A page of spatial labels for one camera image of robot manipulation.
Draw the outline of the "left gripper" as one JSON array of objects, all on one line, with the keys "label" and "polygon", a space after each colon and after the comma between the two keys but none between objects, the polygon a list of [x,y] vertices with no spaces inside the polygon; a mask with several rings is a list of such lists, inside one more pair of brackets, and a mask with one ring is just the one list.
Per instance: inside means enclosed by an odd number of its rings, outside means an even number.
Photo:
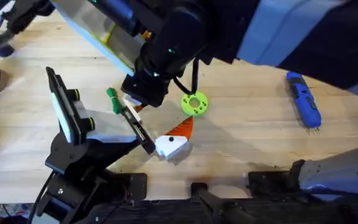
[{"label": "left gripper", "polygon": [[164,159],[172,158],[187,147],[193,131],[192,116],[159,136],[154,142],[142,126],[139,114],[133,109],[142,106],[142,103],[128,94],[124,94],[122,102],[125,107],[123,113],[119,114],[82,109],[82,118],[90,117],[94,121],[94,130],[86,134],[87,139],[95,139],[102,143],[137,141],[148,154],[156,150]]}]

